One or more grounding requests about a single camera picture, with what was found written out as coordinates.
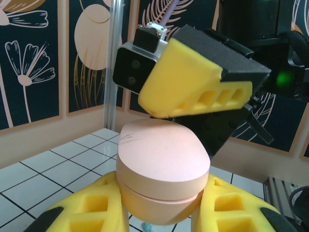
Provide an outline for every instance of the cable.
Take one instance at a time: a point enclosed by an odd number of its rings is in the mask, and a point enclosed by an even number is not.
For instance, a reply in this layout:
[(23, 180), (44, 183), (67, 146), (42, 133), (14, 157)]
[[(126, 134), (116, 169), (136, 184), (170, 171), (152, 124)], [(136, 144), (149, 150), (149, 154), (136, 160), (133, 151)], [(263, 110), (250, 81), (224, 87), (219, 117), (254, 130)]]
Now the cable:
[(291, 193), (291, 195), (289, 196), (289, 205), (290, 205), (290, 208), (291, 208), (291, 209), (293, 209), (293, 203), (292, 203), (293, 197), (294, 197), (297, 193), (299, 193), (299, 192), (305, 190), (306, 188), (309, 188), (309, 186), (300, 187), (300, 188), (298, 188), (298, 189), (295, 189), (295, 190)]
[(163, 15), (159, 25), (165, 27), (169, 18), (171, 17), (175, 7), (177, 6), (179, 0), (172, 0), (171, 4), (169, 5), (168, 9), (166, 10), (165, 14)]

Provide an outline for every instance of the green led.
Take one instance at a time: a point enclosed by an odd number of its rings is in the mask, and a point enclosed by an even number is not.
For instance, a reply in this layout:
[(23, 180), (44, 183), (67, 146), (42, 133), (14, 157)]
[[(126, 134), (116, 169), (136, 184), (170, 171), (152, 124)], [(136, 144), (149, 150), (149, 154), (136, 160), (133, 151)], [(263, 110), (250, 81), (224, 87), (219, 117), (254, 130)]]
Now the green led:
[(277, 87), (284, 88), (289, 87), (293, 79), (293, 72), (291, 71), (281, 71), (277, 77)]

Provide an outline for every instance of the pink rounded block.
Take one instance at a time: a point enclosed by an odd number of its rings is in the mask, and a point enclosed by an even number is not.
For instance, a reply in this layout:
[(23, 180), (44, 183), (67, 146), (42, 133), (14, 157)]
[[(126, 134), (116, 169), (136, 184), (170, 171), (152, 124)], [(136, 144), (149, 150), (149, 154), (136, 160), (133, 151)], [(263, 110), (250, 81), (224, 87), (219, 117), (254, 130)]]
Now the pink rounded block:
[(199, 139), (177, 123), (142, 119), (120, 133), (116, 171), (122, 201), (146, 222), (173, 224), (189, 216), (200, 201), (209, 168)]

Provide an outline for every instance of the yellow foam pad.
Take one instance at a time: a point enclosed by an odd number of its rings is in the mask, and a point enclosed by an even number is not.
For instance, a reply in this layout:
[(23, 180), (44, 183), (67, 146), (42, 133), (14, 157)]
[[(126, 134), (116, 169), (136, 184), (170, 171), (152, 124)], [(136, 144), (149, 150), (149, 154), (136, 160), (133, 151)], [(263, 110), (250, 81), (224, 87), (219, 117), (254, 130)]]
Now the yellow foam pad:
[(122, 207), (116, 172), (55, 203), (63, 207), (47, 232), (129, 232), (128, 213)]
[(240, 109), (252, 95), (250, 81), (220, 82), (223, 69), (171, 38), (139, 95), (156, 118)]
[(209, 175), (192, 232), (275, 232), (260, 208), (279, 211), (263, 200)]

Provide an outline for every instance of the flower illustration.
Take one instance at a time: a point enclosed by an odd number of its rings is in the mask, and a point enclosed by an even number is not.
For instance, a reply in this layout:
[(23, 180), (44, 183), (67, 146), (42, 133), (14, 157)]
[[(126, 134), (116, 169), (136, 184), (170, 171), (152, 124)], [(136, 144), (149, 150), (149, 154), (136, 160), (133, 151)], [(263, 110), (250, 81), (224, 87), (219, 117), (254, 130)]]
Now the flower illustration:
[(24, 89), (25, 105), (29, 122), (31, 122), (31, 118), (27, 103), (26, 87), (51, 80), (56, 76), (55, 68), (46, 69), (50, 62), (50, 58), (45, 52), (46, 47), (46, 45), (43, 45), (39, 48), (29, 43), (22, 55), (17, 41), (7, 42), (5, 44), (5, 51), (8, 59), (17, 76), (18, 82)]
[(27, 11), (42, 0), (32, 0), (31, 4), (20, 3), (18, 7), (14, 0), (0, 1), (0, 26), (18, 26), (24, 28), (45, 28), (48, 26), (47, 11)]

